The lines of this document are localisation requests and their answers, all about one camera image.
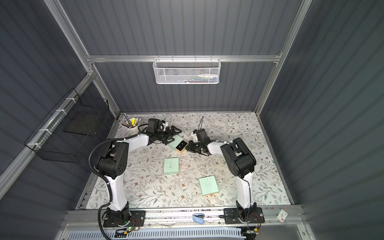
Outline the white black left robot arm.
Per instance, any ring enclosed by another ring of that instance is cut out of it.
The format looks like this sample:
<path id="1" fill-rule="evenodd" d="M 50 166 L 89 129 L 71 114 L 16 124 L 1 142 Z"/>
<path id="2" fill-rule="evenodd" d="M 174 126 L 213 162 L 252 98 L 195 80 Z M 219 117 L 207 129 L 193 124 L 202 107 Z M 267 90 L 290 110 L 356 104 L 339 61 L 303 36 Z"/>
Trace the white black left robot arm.
<path id="1" fill-rule="evenodd" d="M 106 208 L 105 215 L 98 216 L 101 229 L 108 225 L 108 221 L 119 227 L 133 225 L 136 221 L 130 213 L 124 192 L 123 173 L 127 168 L 129 152 L 152 143 L 168 145 L 175 141 L 176 135 L 182 133 L 175 126 L 162 131 L 150 131 L 147 124 L 141 127 L 144 129 L 139 129 L 135 135 L 102 141 L 91 150 L 88 157 L 91 171 L 105 182 L 109 195 L 108 203 L 98 209 L 98 214 L 101 214 L 101 210 Z"/>

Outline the mint green drawer jewelry box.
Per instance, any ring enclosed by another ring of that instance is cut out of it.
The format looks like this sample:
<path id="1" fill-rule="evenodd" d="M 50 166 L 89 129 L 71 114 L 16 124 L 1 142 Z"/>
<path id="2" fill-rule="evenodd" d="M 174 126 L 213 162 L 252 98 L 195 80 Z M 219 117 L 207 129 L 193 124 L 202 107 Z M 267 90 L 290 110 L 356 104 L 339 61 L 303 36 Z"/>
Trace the mint green drawer jewelry box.
<path id="1" fill-rule="evenodd" d="M 179 173 L 179 158 L 165 158 L 164 159 L 164 174 L 177 175 Z"/>
<path id="2" fill-rule="evenodd" d="M 219 187 L 215 176 L 208 176 L 199 179 L 199 184 L 203 196 L 216 194 L 219 192 Z"/>

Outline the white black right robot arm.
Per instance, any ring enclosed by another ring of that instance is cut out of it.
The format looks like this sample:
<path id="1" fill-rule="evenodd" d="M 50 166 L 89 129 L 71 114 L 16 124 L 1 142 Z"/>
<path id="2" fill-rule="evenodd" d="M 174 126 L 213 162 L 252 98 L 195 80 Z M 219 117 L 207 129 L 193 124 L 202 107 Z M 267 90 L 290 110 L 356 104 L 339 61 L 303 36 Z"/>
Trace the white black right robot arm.
<path id="1" fill-rule="evenodd" d="M 187 151 L 204 156 L 222 155 L 230 172 L 237 179 L 238 197 L 235 208 L 225 208 L 221 218 L 228 225 L 239 223 L 265 223 L 263 210 L 252 195 L 253 172 L 257 160 L 241 138 L 229 142 L 211 140 L 205 129 L 194 130 Z"/>

